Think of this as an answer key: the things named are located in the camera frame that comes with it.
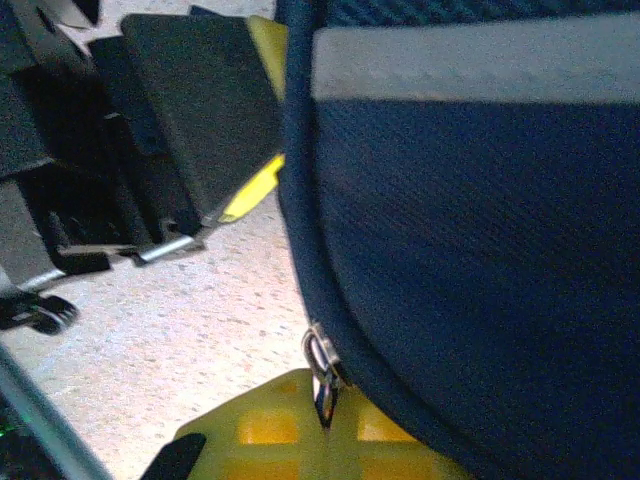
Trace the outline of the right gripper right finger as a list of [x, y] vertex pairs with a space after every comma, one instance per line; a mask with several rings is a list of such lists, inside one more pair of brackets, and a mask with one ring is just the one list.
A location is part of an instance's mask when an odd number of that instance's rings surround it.
[[468, 479], [448, 457], [396, 425], [355, 388], [338, 398], [327, 433], [329, 479]]

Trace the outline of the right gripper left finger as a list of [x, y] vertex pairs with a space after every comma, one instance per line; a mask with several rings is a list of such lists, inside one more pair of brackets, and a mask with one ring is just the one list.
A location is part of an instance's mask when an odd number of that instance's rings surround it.
[[181, 426], [145, 479], [325, 479], [312, 375], [295, 369]]

